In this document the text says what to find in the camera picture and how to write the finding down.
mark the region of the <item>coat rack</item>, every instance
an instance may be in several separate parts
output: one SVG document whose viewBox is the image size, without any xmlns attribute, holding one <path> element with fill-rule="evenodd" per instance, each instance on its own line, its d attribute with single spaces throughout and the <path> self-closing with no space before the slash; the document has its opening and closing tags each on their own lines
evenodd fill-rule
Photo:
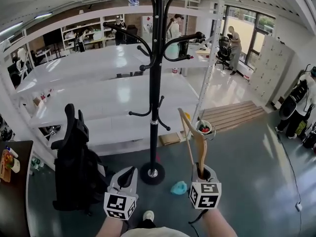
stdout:
<svg viewBox="0 0 316 237">
<path fill-rule="evenodd" d="M 190 55 L 185 57 L 179 57 L 176 59 L 170 59 L 165 55 L 166 49 L 173 43 L 178 43 L 185 40 L 191 39 L 201 39 L 203 34 L 197 32 L 192 35 L 179 37 L 170 40 L 166 43 L 166 31 L 167 31 L 167 21 L 168 21 L 168 11 L 173 0 L 169 0 L 164 6 L 164 0 L 151 0 L 153 5 L 153 39 L 152 39 L 152 49 L 149 48 L 148 44 L 140 37 L 130 34 L 124 29 L 116 27 L 113 24 L 104 22 L 103 26 L 114 29 L 123 34 L 129 35 L 138 41 L 140 41 L 146 51 L 141 47 L 137 46 L 144 55 L 149 56 L 150 64 L 141 65 L 140 71 L 150 70 L 149 79 L 149 111 L 145 114 L 139 114 L 134 112 L 129 112 L 130 115 L 135 115 L 139 117 L 145 117 L 152 113 L 152 118 L 150 121 L 150 162 L 144 164 L 140 169 L 140 177 L 146 183 L 150 185 L 157 185 L 164 180 L 165 171 L 162 165 L 156 162 L 156 151 L 157 151 L 157 139 L 158 139 L 158 123 L 160 123 L 167 131 L 170 127 L 164 124 L 159 118 L 159 108 L 162 104 L 164 96 L 160 97 L 160 79 L 161 79 L 161 66 L 162 59 L 165 57 L 168 61 L 182 61 L 185 59 L 191 59 Z"/>
</svg>

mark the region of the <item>wooden pallet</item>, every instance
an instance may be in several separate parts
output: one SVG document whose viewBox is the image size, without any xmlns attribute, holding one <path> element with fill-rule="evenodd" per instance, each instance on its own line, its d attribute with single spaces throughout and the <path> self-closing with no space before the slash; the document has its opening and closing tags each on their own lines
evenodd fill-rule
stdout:
<svg viewBox="0 0 316 237">
<path fill-rule="evenodd" d="M 266 113 L 252 101 L 206 109 L 199 117 L 216 127 L 216 131 L 232 129 L 242 123 Z"/>
</svg>

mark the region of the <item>shoe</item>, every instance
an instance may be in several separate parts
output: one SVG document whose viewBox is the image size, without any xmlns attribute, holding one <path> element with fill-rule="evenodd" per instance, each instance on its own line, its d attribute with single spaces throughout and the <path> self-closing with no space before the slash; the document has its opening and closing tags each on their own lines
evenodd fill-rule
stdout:
<svg viewBox="0 0 316 237">
<path fill-rule="evenodd" d="M 287 138 L 290 139 L 290 140 L 292 140 L 292 139 L 295 139 L 296 137 L 297 137 L 297 134 L 295 133 L 293 137 L 289 137 L 289 136 L 288 136 Z"/>
<path fill-rule="evenodd" d="M 143 220 L 150 219 L 152 222 L 154 222 L 154 212 L 153 211 L 145 211 L 143 215 Z"/>
<path fill-rule="evenodd" d="M 277 128 L 277 126 L 275 127 L 275 130 L 276 130 L 276 132 L 283 132 L 283 130 L 282 130 L 282 131 L 279 130 L 279 129 Z"/>
</svg>

